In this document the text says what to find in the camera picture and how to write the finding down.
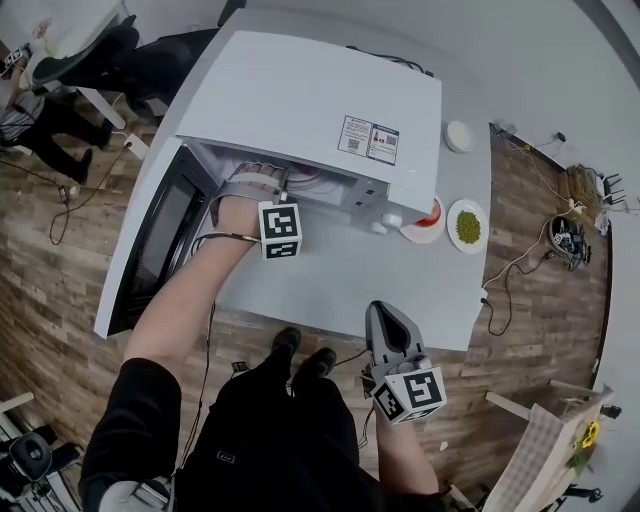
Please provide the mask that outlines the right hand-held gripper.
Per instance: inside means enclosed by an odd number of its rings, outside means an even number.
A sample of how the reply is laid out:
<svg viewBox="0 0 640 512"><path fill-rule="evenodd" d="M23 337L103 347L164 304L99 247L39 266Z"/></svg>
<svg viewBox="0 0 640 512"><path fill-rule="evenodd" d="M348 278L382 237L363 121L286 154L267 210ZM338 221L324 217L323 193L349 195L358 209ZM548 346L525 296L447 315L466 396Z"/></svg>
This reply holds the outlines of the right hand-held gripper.
<svg viewBox="0 0 640 512"><path fill-rule="evenodd" d="M365 313L365 338L370 352L361 374L364 393L389 424L426 419L447 404L441 368L422 352L419 327L407 315L373 301Z"/></svg>

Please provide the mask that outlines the person's left hand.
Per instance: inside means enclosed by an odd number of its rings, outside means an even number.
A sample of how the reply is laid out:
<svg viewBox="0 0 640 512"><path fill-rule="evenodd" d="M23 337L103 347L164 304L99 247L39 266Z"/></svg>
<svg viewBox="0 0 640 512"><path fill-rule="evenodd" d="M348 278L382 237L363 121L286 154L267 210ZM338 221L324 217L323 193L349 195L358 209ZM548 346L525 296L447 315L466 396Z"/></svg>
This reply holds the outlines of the person's left hand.
<svg viewBox="0 0 640 512"><path fill-rule="evenodd" d="M238 168L235 177L246 173L280 180L283 170L268 164L243 164ZM232 195L223 197L219 203L217 216L217 231L256 238L260 236L258 202L252 198Z"/></svg>

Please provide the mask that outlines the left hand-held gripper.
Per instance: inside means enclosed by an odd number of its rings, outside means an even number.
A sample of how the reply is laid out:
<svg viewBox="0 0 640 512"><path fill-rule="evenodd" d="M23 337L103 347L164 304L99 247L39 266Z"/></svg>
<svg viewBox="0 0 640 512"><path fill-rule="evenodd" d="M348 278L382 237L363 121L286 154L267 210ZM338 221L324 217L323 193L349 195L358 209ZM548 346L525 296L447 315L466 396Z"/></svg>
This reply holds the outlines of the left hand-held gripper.
<svg viewBox="0 0 640 512"><path fill-rule="evenodd" d="M283 170L280 180L256 174L235 177L243 164L268 164ZM302 245L302 228L298 204L286 191L289 171L266 162L243 162L223 183L210 205L213 236L258 244L265 260L295 257ZM252 198L258 202L260 236L258 238L216 230L220 200L225 196Z"/></svg>

